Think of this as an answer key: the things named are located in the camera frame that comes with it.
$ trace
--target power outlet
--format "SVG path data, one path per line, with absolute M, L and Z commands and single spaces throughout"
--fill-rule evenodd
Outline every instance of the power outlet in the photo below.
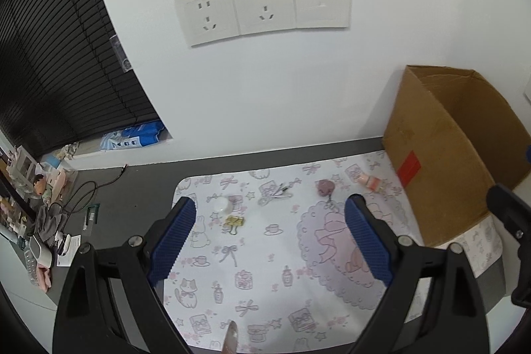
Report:
M 242 35 L 296 27 L 293 0 L 234 0 L 234 5 Z
M 352 0 L 295 0 L 297 27 L 349 27 Z
M 189 46 L 240 34 L 232 0 L 175 0 Z

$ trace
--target white patterned mat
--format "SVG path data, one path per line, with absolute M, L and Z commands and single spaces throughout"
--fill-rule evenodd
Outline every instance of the white patterned mat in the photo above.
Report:
M 354 182 L 356 169 L 387 184 L 383 195 Z M 332 203 L 315 183 L 335 183 Z M 289 189 L 282 194 L 280 184 Z M 354 342 L 384 293 L 344 223 L 352 193 L 397 235 L 423 244 L 410 203 L 384 151 L 296 166 L 190 177 L 181 196 L 195 201 L 197 220 L 164 284 L 164 306 L 189 345 L 221 350 L 227 325 L 238 325 L 238 352 L 299 352 Z M 215 200 L 227 197 L 245 223 L 222 229 Z M 501 255 L 488 218 L 459 237 L 476 276 Z M 418 316 L 427 285 L 410 310 Z

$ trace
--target red tape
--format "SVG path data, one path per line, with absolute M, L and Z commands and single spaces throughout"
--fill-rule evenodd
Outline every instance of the red tape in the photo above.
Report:
M 420 161 L 418 160 L 417 155 L 415 155 L 415 152 L 411 151 L 397 171 L 400 183 L 402 183 L 404 188 L 409 184 L 409 182 L 411 182 L 419 170 Z

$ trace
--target metal bolt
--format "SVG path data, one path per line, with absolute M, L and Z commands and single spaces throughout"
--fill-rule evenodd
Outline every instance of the metal bolt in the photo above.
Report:
M 90 251 L 90 243 L 83 243 L 78 248 L 79 253 L 87 253 Z
M 142 244 L 142 240 L 143 239 L 141 236 L 131 236 L 127 242 L 129 243 L 129 246 L 135 248 L 136 246 L 140 246 Z
M 398 238 L 398 243 L 402 246 L 411 246 L 413 244 L 413 239 L 410 236 L 400 236 Z
M 461 246 L 458 243 L 452 243 L 452 244 L 450 244 L 450 250 L 453 253 L 462 253 L 463 252 L 463 246 Z

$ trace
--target cardboard box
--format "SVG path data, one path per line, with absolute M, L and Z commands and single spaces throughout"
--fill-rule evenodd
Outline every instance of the cardboard box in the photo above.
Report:
M 529 173 L 531 137 L 506 100 L 476 71 L 408 66 L 383 145 L 427 246 L 489 214 L 487 190 L 513 189 Z

